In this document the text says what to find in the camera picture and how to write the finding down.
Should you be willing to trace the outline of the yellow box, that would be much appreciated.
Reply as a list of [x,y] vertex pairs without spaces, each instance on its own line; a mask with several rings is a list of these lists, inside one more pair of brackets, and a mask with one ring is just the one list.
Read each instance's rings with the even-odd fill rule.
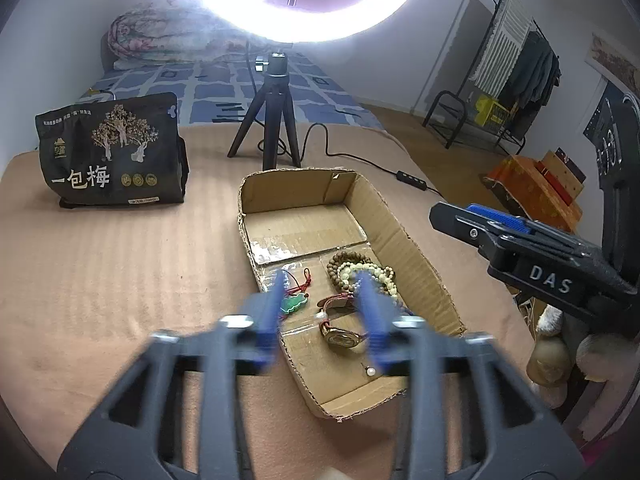
[[502,133],[513,116],[513,110],[508,110],[484,93],[477,97],[475,111],[474,124],[491,133]]

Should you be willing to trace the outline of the dark hanging clothes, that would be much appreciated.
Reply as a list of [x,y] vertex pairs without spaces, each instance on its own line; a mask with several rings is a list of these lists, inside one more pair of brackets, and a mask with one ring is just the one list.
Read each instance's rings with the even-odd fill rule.
[[559,59],[552,47],[532,30],[498,97],[499,104],[512,112],[506,128],[514,139],[526,137],[553,89],[559,87],[561,76]]

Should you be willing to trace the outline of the open cardboard box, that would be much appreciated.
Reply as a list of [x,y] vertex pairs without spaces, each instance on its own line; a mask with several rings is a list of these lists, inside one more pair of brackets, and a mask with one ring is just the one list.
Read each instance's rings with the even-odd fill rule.
[[[239,190],[239,231],[259,289],[283,273],[281,348],[310,410],[341,422],[398,396],[400,378],[385,378],[367,358],[367,341],[353,349],[322,338],[318,302],[357,291],[370,273],[379,292],[406,315],[459,336],[465,327],[434,266],[398,222],[378,190],[342,168],[255,172]],[[363,365],[376,369],[368,377]]]

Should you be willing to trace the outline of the orange patterned box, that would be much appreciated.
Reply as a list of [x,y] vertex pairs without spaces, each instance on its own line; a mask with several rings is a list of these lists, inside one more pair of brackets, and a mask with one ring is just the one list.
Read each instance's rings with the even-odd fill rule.
[[536,163],[535,159],[522,155],[506,156],[482,177],[483,183],[512,214],[576,234],[582,210],[576,202],[571,205],[564,202]]

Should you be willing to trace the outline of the black snack bag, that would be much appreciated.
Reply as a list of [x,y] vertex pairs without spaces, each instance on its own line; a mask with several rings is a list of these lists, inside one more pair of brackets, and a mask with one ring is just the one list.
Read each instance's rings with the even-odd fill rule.
[[62,208],[181,204],[189,164],[171,92],[35,117],[43,179]]

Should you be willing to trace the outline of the blue checkered bedsheet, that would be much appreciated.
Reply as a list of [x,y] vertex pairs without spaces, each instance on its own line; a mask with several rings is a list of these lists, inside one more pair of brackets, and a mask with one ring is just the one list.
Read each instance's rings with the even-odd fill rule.
[[[370,110],[301,54],[288,57],[290,91],[298,122],[323,122],[381,130]],[[242,56],[216,63],[179,63],[109,70],[81,96],[82,102],[173,93],[179,124],[240,122],[264,77]]]

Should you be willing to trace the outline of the black clothes rack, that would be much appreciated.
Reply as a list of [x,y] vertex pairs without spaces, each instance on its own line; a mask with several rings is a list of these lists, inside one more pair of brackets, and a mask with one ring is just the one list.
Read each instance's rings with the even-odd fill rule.
[[562,77],[560,58],[520,0],[496,0],[462,81],[442,89],[423,119],[446,148],[469,143],[521,154],[526,134]]

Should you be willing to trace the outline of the black tripod stand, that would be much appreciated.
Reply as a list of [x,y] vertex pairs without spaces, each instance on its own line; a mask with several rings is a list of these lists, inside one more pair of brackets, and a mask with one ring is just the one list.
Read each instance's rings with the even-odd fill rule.
[[261,110],[265,110],[264,135],[262,136],[262,169],[277,168],[281,124],[285,126],[288,137],[288,154],[296,168],[302,166],[300,156],[294,104],[290,90],[288,57],[284,52],[272,52],[264,63],[264,83],[254,95],[250,106],[239,126],[239,130],[229,148],[228,157],[232,158],[243,143],[250,126]]

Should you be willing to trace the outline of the striped white towel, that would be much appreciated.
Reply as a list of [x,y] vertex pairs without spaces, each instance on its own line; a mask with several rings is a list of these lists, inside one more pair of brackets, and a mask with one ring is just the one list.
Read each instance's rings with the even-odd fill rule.
[[492,98],[500,94],[532,27],[533,17],[520,0],[500,1],[482,55],[470,77],[478,90]]

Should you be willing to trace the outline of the folded floral quilt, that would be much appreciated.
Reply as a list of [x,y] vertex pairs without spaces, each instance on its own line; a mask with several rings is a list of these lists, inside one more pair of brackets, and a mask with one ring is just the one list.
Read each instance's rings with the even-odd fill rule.
[[106,33],[120,62],[136,65],[216,62],[268,44],[202,8],[196,0],[141,3],[120,14]]

